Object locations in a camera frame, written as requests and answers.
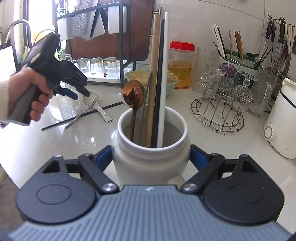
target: gold spoon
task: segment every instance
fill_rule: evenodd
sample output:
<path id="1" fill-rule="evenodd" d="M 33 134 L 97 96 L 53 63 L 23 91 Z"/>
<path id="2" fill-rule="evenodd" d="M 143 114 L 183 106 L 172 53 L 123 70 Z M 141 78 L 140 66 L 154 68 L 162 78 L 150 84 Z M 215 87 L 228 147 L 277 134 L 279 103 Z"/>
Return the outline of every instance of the gold spoon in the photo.
<path id="1" fill-rule="evenodd" d="M 133 142 L 133 136 L 135 131 L 136 114 L 138 109 L 143 104 L 144 86 L 137 80 L 130 80 L 123 87 L 124 101 L 133 109 L 130 140 Z"/>

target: black metal rack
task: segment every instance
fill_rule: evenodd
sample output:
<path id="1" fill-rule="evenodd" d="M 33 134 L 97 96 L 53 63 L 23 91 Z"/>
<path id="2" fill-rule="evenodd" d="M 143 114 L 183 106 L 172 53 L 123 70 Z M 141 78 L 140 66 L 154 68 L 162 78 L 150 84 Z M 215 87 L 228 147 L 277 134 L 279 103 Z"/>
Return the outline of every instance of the black metal rack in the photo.
<path id="1" fill-rule="evenodd" d="M 97 9 L 104 8 L 105 10 L 108 10 L 108 7 L 114 7 L 114 6 L 119 6 L 119 44 L 118 44 L 118 50 L 119 50 L 119 68 L 120 68 L 120 83 L 108 83 L 108 82 L 96 82 L 96 81 L 88 81 L 88 84 L 91 85 L 107 85 L 107 86 L 120 86 L 123 88 L 125 84 L 125 78 L 123 74 L 124 68 L 126 68 L 128 65 L 133 63 L 133 70 L 136 70 L 136 61 L 130 60 L 130 36 L 131 36 L 131 5 L 130 1 L 128 3 L 124 3 L 123 0 L 118 0 L 119 2 L 115 3 L 108 3 L 108 4 L 102 4 L 99 6 L 94 6 L 90 8 L 85 8 L 81 9 L 69 14 L 62 15 L 60 17 L 57 16 L 57 8 L 62 0 L 59 1 L 59 3 L 55 3 L 55 0 L 52 0 L 52 8 L 53 8 L 53 20 L 54 20 L 54 28 L 55 32 L 58 33 L 58 28 L 57 28 L 57 21 L 62 18 L 68 18 L 68 17 L 74 17 L 76 14 L 81 14 L 84 12 L 91 12 L 95 11 Z M 127 8 L 127 41 L 128 41 L 128 49 L 127 49 L 127 62 L 123 63 L 123 7 Z"/>

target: purple lid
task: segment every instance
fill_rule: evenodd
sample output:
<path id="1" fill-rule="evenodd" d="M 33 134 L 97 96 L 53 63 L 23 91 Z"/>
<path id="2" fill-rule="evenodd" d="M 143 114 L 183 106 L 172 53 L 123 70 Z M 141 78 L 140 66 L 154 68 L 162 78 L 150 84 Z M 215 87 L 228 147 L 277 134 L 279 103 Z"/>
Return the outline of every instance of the purple lid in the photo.
<path id="1" fill-rule="evenodd" d="M 229 64 L 229 69 L 228 69 L 228 63 L 220 64 L 220 66 L 222 66 L 226 70 L 225 76 L 227 76 L 227 72 L 228 72 L 228 77 L 233 77 L 237 72 L 236 67 L 234 67 L 232 64 Z"/>

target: red lid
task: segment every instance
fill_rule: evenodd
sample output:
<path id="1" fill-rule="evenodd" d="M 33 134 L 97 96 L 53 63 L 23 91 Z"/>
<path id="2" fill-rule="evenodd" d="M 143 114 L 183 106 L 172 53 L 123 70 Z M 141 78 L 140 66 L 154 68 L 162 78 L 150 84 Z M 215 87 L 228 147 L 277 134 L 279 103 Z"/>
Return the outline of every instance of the red lid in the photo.
<path id="1" fill-rule="evenodd" d="M 170 42 L 170 48 L 172 48 L 172 49 L 180 49 L 180 50 L 188 50 L 188 51 L 194 51 L 195 50 L 194 44 L 186 43 L 186 42 L 179 42 L 179 41 Z"/>

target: yellow liquid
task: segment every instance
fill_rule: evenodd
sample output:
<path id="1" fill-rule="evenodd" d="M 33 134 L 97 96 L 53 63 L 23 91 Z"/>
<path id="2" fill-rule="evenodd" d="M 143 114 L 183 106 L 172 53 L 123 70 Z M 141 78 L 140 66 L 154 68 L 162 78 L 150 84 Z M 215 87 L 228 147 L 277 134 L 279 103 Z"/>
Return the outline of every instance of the yellow liquid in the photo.
<path id="1" fill-rule="evenodd" d="M 191 86 L 191 65 L 184 61 L 174 61 L 168 69 L 179 79 L 175 89 L 187 89 Z"/>

